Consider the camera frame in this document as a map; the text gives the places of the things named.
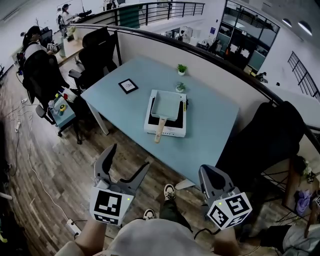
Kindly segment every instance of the purple cloth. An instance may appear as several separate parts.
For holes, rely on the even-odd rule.
[[[298,213],[298,215],[302,216],[305,212],[305,210],[307,209],[307,207],[310,204],[310,191],[306,190],[306,191],[300,191],[299,192],[299,199],[298,202],[296,203],[296,212]]]

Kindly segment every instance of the black framed picture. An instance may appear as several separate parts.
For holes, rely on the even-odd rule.
[[[138,89],[138,86],[136,86],[131,79],[124,80],[120,82],[119,85],[126,94],[129,94]]]

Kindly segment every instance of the frying pan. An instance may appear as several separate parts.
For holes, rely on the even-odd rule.
[[[179,114],[181,96],[178,93],[158,90],[153,106],[151,116],[159,118],[158,129],[155,133],[154,142],[159,143],[166,121],[176,121]]]

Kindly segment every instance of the wooden floor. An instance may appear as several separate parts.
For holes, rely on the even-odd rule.
[[[71,68],[77,68],[72,61],[60,70],[66,81],[73,85],[72,79],[68,77]],[[30,144],[32,167],[38,173],[45,189],[63,208],[68,218],[88,219],[90,189],[94,184],[94,162],[104,149],[114,143],[117,143],[117,151],[111,166],[112,179],[128,179],[145,161],[151,162],[150,169],[137,191],[123,224],[142,217],[147,208],[159,212],[161,202],[164,200],[165,184],[175,185],[180,182],[183,178],[179,174],[158,161],[108,121],[105,121],[105,124],[110,131],[109,135],[102,133],[94,119],[82,123],[80,125],[82,145],[77,144],[72,127],[62,133],[63,137],[58,137],[58,128],[41,119],[35,113],[35,105],[22,108],[20,102],[27,98],[27,92],[16,78],[15,71],[13,67],[7,72],[2,79],[3,86],[0,89],[1,116],[5,123],[6,158],[12,164],[10,170],[12,176],[6,191],[13,196],[13,201],[9,202],[10,207],[15,213],[17,222],[25,227],[25,236],[32,255],[54,255],[74,237],[66,228],[67,220],[62,211],[52,203],[31,169],[28,158]],[[19,132],[15,133],[18,118],[22,119],[22,124]],[[216,230],[212,222],[203,220],[201,213],[203,199],[203,195],[196,188],[176,192],[178,208],[190,223],[194,233],[203,228]],[[270,226],[287,213],[279,201],[266,203],[257,213],[258,221],[255,223],[255,228],[258,230]],[[81,229],[85,225],[84,222],[77,224]],[[119,228],[115,226],[107,227],[105,248],[118,231]],[[213,237],[202,232],[196,240],[209,250]],[[243,254],[255,249],[247,244],[241,246]],[[254,255],[277,254],[272,248],[260,248],[252,254]]]

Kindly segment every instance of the pan handle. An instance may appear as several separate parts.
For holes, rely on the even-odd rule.
[[[158,130],[156,131],[154,142],[159,143],[161,136],[162,136],[162,131],[164,130],[165,124],[166,124],[167,119],[159,118],[159,125],[158,125]]]

